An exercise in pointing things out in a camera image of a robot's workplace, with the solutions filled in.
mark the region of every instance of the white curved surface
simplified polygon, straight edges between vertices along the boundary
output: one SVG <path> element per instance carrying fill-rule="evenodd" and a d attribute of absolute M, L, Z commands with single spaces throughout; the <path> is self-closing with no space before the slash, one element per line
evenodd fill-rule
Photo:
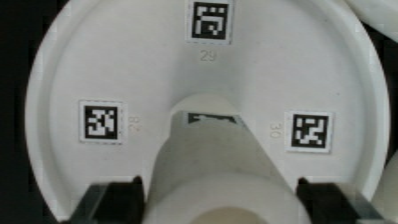
<path fill-rule="evenodd" d="M 375 197 L 372 199 L 372 203 L 375 205 L 375 208 L 383 214 L 383 217 L 391 220 L 393 222 L 398 222 L 398 153 L 395 154 L 395 157 L 391 158 L 381 184 L 377 187 L 377 193 Z"/>
<path fill-rule="evenodd" d="M 398 42 L 398 1 L 347 0 L 347 2 L 365 23 Z"/>
<path fill-rule="evenodd" d="M 146 214 L 143 223 L 192 223 L 203 214 L 221 208 L 249 211 L 267 224 L 311 223 L 304 206 L 290 190 L 258 176 L 242 174 L 219 174 L 199 178 L 176 188 Z"/>
<path fill-rule="evenodd" d="M 27 95 L 31 161 L 59 220 L 70 218 L 93 183 L 130 181 L 136 175 L 150 183 L 173 107 L 207 92 L 223 95 L 240 111 L 292 189 L 306 176 L 313 181 L 351 182 L 365 196 L 374 195 L 390 102 L 356 15 L 338 0 L 237 2 L 228 47 L 185 43 L 180 0 L 68 4 L 43 41 Z M 215 63 L 198 61 L 203 49 L 219 52 Z M 120 146 L 79 142 L 82 99 L 123 101 L 128 116 L 141 118 L 141 131 L 128 130 Z M 283 139 L 271 138 L 271 125 L 297 109 L 336 114 L 331 155 L 288 153 Z"/>

